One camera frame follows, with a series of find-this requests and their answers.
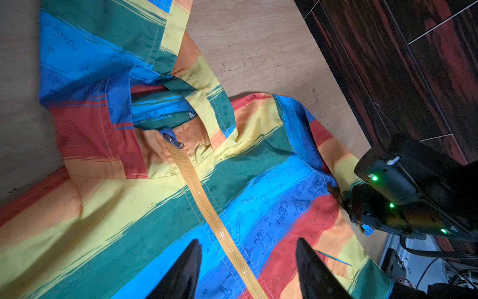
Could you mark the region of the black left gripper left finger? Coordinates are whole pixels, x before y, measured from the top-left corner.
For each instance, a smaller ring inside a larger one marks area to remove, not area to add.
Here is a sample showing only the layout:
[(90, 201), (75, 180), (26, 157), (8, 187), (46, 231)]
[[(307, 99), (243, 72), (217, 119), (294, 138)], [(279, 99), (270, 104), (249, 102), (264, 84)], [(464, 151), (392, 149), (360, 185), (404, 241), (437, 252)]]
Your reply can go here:
[(194, 239), (149, 293), (147, 299), (194, 299), (202, 262), (202, 246)]

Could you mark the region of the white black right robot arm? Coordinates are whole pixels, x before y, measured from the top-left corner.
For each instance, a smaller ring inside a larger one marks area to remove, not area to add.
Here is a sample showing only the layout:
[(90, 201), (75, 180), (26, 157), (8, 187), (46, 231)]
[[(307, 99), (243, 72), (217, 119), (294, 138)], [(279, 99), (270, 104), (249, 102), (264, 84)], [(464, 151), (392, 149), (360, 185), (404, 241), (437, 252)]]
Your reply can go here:
[(359, 159), (359, 184), (343, 198), (352, 222), (384, 232), (477, 241), (478, 164), (463, 165), (406, 134)]

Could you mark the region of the rainbow striped zip jacket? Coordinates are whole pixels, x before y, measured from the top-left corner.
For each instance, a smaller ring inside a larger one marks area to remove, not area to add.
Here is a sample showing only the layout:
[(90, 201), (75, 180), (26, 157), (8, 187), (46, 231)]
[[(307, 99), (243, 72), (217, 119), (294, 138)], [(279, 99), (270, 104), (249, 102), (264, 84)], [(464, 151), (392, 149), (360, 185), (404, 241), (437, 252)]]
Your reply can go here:
[(289, 97), (230, 100), (190, 1), (42, 1), (63, 167), (1, 209), (4, 299), (143, 299), (194, 240), (197, 299), (301, 299), (303, 238), (355, 299), (393, 290), (338, 200), (357, 158)]

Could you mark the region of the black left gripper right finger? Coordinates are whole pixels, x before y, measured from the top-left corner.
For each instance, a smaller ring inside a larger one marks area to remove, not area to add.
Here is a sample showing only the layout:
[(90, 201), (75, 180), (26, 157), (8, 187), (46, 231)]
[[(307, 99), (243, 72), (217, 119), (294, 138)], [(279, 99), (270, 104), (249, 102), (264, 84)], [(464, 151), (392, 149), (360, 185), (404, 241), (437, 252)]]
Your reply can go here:
[(303, 299), (351, 298), (317, 253), (302, 237), (297, 242), (296, 263)]

